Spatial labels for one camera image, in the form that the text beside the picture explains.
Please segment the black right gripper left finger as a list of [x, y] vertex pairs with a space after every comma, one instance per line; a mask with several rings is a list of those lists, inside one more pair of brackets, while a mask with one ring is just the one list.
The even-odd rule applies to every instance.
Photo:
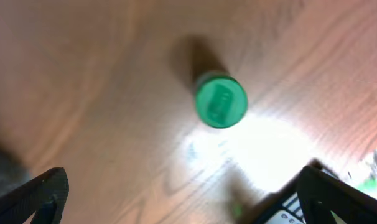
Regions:
[[59, 224], [69, 193], [63, 167], [54, 167], [0, 198], [0, 223]]

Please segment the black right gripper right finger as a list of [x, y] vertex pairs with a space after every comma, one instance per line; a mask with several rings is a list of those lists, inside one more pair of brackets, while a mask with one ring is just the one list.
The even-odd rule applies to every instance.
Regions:
[[377, 224], [377, 200], [314, 168], [305, 166], [297, 178], [297, 194], [306, 224]]

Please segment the green lid spice jar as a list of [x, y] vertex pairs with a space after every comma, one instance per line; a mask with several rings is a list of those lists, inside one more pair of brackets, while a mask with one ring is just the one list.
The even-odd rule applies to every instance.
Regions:
[[225, 129], [239, 123], [248, 110], [248, 96], [229, 73], [211, 70], [195, 81], [195, 110], [206, 125]]

